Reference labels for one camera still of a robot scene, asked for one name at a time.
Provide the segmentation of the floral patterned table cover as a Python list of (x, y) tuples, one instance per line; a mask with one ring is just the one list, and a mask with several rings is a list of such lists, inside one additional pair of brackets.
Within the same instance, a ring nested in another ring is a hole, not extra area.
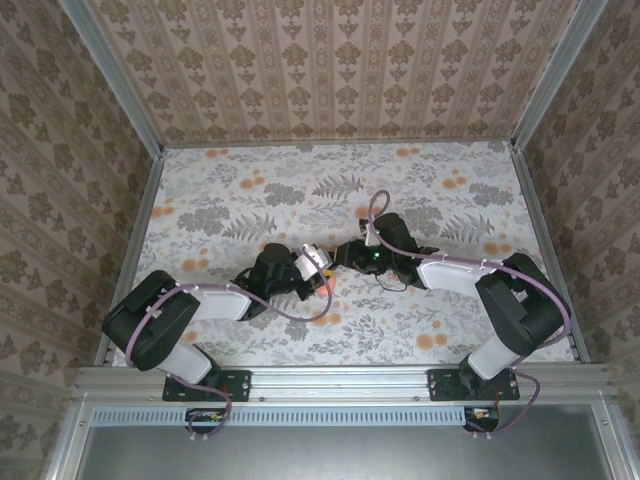
[[(507, 143), (178, 149), (164, 169), (136, 271), (223, 283), (271, 242), (332, 249), (369, 207), (395, 212), (422, 246), (500, 260), (540, 249)], [(333, 293), (274, 299), (248, 322), (200, 320), (184, 340), (224, 366), (457, 363), (491, 324), (473, 298), (338, 269)]]

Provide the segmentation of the small black electronics board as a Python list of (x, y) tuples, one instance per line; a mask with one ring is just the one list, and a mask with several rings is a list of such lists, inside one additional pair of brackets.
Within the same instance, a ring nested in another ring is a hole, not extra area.
[(226, 410), (224, 408), (192, 408), (185, 413), (186, 429), (193, 435), (210, 435), (218, 426), (224, 423)]
[(463, 428), (471, 433), (493, 432), (500, 421), (497, 407), (465, 407), (464, 417)]

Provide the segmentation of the grey metal sheet panel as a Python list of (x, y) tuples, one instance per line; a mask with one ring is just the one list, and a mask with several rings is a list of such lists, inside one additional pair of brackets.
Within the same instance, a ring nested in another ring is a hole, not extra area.
[(461, 427), (91, 430), (77, 480), (612, 480), (585, 407), (541, 406), (502, 435)]

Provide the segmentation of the long aluminium base rail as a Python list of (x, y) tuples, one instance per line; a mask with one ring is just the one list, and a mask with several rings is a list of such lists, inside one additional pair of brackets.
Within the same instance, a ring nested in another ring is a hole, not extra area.
[[(452, 369), (443, 365), (249, 367), (252, 373), (248, 404), (270, 405), (409, 405), (433, 402), (427, 371)], [(615, 389), (601, 365), (528, 363), (515, 375), (523, 404), (540, 384), (538, 400), (547, 404), (587, 404), (611, 399)], [(72, 393), (74, 402), (142, 405), (162, 400), (166, 376), (126, 368), (83, 368)], [(442, 404), (481, 404), (483, 401), (443, 401)]]

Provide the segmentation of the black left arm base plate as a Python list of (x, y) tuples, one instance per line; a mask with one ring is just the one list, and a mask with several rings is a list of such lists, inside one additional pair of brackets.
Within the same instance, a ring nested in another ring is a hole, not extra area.
[[(201, 386), (216, 388), (226, 393), (232, 401), (247, 402), (251, 390), (252, 373), (249, 370), (220, 370), (205, 377)], [(165, 402), (213, 402), (222, 398), (210, 391), (187, 387), (173, 378), (165, 379), (162, 400)]]

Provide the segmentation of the aluminium table side rail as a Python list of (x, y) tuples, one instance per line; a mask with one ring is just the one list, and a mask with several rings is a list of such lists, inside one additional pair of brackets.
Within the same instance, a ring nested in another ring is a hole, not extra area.
[(134, 284), (135, 274), (143, 249), (146, 231), (154, 208), (154, 202), (159, 190), (163, 169), (164, 159), (163, 156), (160, 155), (151, 162), (149, 176), (141, 198), (109, 311), (113, 310), (119, 302), (124, 299)]
[(571, 314), (571, 333), (568, 335), (569, 343), (575, 358), (581, 363), (590, 363), (591, 358), (586, 347), (584, 336), (580, 329), (578, 317), (576, 315), (573, 302), (567, 284), (565, 282), (554, 245), (549, 234), (549, 230), (544, 218), (534, 183), (531, 178), (524, 155), (518, 151), (510, 142), (507, 143), (509, 152), (514, 165), (514, 169), (520, 183), (521, 192), (523, 194), (533, 229), (538, 241), (541, 257), (544, 261), (546, 271), (550, 282), (556, 290), (562, 295), (563, 299), (568, 303)]

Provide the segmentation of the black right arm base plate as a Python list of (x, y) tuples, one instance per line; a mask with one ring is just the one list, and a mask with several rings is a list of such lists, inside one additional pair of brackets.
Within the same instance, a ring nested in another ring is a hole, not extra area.
[(473, 372), (439, 368), (428, 370), (427, 380), (429, 397), (434, 402), (520, 399), (515, 375), (507, 370), (484, 380)]

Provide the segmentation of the aluminium corner post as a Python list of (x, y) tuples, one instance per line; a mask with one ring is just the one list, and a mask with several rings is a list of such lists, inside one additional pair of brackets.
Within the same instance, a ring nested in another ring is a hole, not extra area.
[(523, 151), (531, 140), (607, 3), (608, 0), (579, 1), (575, 13), (564, 30), (563, 36), (511, 135), (511, 143), (516, 152)]
[(111, 42), (104, 33), (86, 0), (59, 0), (74, 28), (84, 42), (96, 66), (124, 110), (140, 141), (153, 160), (162, 155), (163, 142), (146, 113), (140, 97), (126, 75)]

